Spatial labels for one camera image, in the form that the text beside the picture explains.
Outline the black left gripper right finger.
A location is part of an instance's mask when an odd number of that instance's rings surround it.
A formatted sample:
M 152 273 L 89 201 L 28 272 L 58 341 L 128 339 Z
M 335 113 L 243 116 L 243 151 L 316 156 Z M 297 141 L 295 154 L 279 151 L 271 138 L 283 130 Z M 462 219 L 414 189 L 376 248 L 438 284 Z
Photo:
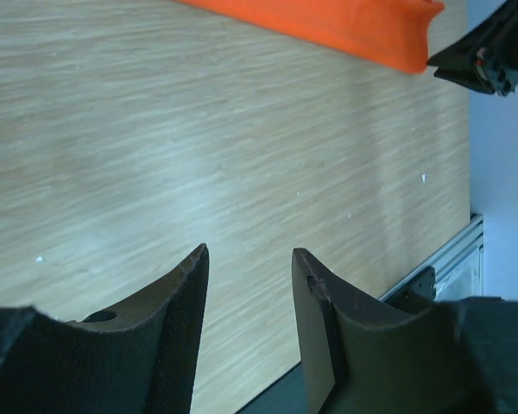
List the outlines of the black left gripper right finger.
M 518 413 L 518 301 L 384 303 L 304 248 L 292 286 L 311 413 Z

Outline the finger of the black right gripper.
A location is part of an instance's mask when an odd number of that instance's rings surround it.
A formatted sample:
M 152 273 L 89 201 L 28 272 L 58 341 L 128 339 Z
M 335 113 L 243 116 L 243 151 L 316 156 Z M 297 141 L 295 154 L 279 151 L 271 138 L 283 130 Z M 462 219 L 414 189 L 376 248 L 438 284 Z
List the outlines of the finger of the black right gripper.
M 429 58 L 434 76 L 487 95 L 518 85 L 518 0 L 508 0 L 461 39 Z

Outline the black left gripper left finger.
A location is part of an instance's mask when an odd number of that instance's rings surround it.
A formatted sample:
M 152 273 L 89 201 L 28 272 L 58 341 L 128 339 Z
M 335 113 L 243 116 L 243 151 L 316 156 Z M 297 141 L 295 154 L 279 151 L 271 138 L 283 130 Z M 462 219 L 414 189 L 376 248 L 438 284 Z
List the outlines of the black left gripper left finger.
M 202 244 L 80 322 L 0 307 L 0 413 L 189 412 L 208 276 Z

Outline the orange t-shirt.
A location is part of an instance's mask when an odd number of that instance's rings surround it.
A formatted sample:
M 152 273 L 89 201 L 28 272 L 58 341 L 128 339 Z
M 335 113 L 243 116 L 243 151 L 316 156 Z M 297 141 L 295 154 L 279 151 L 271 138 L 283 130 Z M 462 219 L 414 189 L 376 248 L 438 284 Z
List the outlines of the orange t-shirt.
M 425 0 L 185 0 L 260 28 L 309 41 L 396 71 L 420 74 L 428 30 L 444 9 Z

